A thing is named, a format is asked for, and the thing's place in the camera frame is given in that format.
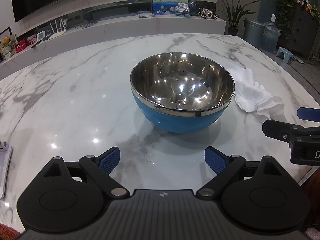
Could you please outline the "white cloth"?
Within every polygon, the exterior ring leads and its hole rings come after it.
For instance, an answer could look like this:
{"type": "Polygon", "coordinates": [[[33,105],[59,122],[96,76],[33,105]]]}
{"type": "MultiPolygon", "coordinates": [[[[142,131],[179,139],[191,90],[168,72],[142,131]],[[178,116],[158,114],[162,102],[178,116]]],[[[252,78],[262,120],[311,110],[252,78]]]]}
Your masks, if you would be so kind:
{"type": "Polygon", "coordinates": [[[282,98],[255,82],[251,69],[240,68],[230,62],[226,62],[224,67],[235,82],[235,102],[240,109],[252,113],[261,123],[266,120],[287,121],[282,98]]]}

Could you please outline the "blue stainless steel bowl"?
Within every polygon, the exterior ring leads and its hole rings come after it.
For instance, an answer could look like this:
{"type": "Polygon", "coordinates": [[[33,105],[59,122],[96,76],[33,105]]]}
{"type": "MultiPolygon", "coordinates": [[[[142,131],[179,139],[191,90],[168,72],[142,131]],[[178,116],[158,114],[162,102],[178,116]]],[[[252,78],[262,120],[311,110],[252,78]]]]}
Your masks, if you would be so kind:
{"type": "Polygon", "coordinates": [[[235,92],[234,79],[223,66],[185,52],[143,59],[131,71],[130,84],[144,116],[172,133],[209,127],[229,106],[235,92]]]}

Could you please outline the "light blue plastic stool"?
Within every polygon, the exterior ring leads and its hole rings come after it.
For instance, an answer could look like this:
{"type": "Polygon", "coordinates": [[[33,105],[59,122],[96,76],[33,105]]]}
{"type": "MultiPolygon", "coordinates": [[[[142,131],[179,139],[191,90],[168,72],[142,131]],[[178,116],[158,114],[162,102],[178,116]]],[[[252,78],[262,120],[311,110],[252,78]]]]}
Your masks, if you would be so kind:
{"type": "Polygon", "coordinates": [[[284,63],[290,63],[292,61],[293,54],[283,47],[279,47],[279,49],[276,53],[276,57],[280,57],[280,55],[283,55],[283,62],[284,63]]]}

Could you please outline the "dark wooden cabinet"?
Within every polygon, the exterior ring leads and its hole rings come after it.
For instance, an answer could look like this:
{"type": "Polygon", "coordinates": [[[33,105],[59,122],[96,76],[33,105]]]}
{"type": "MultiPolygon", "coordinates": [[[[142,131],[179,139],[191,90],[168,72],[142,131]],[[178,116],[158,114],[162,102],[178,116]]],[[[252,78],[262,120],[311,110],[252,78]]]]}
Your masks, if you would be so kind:
{"type": "Polygon", "coordinates": [[[295,6],[291,21],[290,38],[285,40],[284,47],[304,56],[309,56],[316,39],[319,22],[300,5],[295,6]]]}

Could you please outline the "blue water bottle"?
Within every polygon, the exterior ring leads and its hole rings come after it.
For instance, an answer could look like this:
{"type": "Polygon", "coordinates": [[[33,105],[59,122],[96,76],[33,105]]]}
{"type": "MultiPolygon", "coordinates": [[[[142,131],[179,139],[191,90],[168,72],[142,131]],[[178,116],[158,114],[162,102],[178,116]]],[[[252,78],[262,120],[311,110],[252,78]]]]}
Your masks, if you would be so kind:
{"type": "Polygon", "coordinates": [[[261,48],[265,51],[274,53],[281,32],[273,22],[266,22],[264,26],[265,29],[261,40],[261,48]]]}

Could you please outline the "white device at table edge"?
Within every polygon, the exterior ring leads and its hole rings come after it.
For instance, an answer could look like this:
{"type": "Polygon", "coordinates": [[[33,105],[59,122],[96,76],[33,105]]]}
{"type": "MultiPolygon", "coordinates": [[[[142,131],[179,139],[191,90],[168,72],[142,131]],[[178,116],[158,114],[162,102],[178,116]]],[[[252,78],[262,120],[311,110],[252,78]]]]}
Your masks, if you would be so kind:
{"type": "Polygon", "coordinates": [[[10,159],[12,155],[12,146],[6,141],[1,141],[0,149],[0,198],[5,196],[5,188],[9,170],[10,159]]]}

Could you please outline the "grey trash bin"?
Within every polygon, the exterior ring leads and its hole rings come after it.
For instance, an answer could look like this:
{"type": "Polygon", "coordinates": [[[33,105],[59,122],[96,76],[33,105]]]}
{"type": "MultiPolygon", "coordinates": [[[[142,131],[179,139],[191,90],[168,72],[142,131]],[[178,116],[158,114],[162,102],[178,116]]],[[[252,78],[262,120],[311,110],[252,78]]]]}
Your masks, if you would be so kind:
{"type": "Polygon", "coordinates": [[[255,48],[259,49],[265,30],[265,26],[254,20],[244,19],[244,35],[243,39],[255,48]]]}

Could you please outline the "leafy plant on cabinet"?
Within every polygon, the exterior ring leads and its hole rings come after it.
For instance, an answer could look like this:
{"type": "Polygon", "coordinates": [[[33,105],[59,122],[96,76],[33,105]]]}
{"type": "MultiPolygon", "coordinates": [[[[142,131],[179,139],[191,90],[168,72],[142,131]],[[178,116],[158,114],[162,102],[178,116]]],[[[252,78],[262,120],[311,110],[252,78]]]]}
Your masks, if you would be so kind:
{"type": "Polygon", "coordinates": [[[277,0],[276,27],[280,30],[283,39],[288,40],[293,30],[293,15],[298,0],[277,0]]]}

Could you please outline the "green potted plant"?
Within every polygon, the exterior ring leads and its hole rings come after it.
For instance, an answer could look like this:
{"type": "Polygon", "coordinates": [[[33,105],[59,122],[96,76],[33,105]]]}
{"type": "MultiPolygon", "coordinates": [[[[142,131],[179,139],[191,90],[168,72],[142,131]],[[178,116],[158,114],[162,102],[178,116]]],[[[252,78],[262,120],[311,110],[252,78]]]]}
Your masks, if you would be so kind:
{"type": "Polygon", "coordinates": [[[259,0],[253,0],[249,3],[241,5],[240,2],[242,0],[238,0],[236,3],[234,2],[234,0],[231,0],[230,3],[228,2],[228,0],[220,1],[223,3],[224,10],[216,9],[216,11],[221,12],[223,15],[225,15],[228,23],[227,34],[233,36],[236,36],[238,34],[240,20],[246,15],[255,14],[255,11],[247,9],[247,7],[259,2],[259,0]]]}

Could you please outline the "black white toy figures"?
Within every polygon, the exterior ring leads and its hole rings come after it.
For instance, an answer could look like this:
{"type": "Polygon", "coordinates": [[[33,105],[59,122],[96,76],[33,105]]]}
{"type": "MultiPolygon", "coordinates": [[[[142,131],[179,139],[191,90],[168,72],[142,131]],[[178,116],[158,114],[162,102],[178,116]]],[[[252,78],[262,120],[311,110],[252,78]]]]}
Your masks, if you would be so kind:
{"type": "Polygon", "coordinates": [[[214,14],[210,9],[200,8],[198,12],[198,16],[201,18],[208,18],[216,20],[219,18],[217,14],[214,14]]]}

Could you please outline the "white wifi router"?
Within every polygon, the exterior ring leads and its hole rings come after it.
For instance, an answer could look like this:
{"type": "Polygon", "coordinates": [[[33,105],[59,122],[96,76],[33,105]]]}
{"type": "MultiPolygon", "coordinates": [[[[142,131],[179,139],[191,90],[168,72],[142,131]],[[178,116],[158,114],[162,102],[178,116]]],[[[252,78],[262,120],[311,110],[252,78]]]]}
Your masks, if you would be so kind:
{"type": "Polygon", "coordinates": [[[55,20],[54,24],[52,24],[51,22],[49,24],[52,33],[49,35],[48,40],[60,37],[66,33],[66,27],[62,18],[59,18],[59,20],[55,20]]]}

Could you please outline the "white marble tv console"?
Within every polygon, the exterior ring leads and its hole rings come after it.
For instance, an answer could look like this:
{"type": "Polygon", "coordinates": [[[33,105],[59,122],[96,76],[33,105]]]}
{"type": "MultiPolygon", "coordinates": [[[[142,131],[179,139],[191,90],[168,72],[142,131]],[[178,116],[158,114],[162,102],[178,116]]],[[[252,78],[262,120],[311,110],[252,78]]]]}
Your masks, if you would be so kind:
{"type": "Polygon", "coordinates": [[[43,41],[35,48],[27,47],[1,63],[1,79],[41,60],[69,50],[121,38],[176,33],[224,34],[226,21],[196,16],[157,15],[139,18],[137,15],[100,21],[84,29],[70,29],[65,34],[43,41]]]}

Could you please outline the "yellow plush toy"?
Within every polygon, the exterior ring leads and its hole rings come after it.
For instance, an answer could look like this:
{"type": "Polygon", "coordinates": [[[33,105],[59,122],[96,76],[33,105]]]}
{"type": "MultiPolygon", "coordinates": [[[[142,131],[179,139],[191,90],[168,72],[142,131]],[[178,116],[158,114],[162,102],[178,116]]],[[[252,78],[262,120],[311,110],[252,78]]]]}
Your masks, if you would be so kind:
{"type": "Polygon", "coordinates": [[[2,45],[3,47],[1,48],[1,52],[3,55],[6,55],[11,51],[12,42],[10,40],[10,37],[6,36],[5,38],[3,38],[2,45]]]}

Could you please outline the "white flat box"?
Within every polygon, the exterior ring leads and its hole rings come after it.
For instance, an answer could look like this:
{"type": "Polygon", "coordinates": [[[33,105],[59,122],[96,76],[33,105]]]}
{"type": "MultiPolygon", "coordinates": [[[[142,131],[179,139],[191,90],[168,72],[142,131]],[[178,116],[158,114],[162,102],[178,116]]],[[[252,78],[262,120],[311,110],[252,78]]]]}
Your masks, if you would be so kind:
{"type": "Polygon", "coordinates": [[[150,11],[139,11],[139,12],[137,12],[137,15],[139,18],[152,18],[152,17],[156,16],[155,14],[153,14],[150,11]]]}

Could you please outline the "lotus pond painting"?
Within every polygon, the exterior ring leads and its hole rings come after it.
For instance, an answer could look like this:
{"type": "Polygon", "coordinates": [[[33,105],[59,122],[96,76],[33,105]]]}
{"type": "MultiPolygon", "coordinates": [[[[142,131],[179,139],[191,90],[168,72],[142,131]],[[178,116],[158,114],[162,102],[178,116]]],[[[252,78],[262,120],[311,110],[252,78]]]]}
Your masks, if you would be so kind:
{"type": "Polygon", "coordinates": [[[188,0],[152,0],[152,13],[155,15],[174,14],[178,3],[188,3],[188,0]]]}

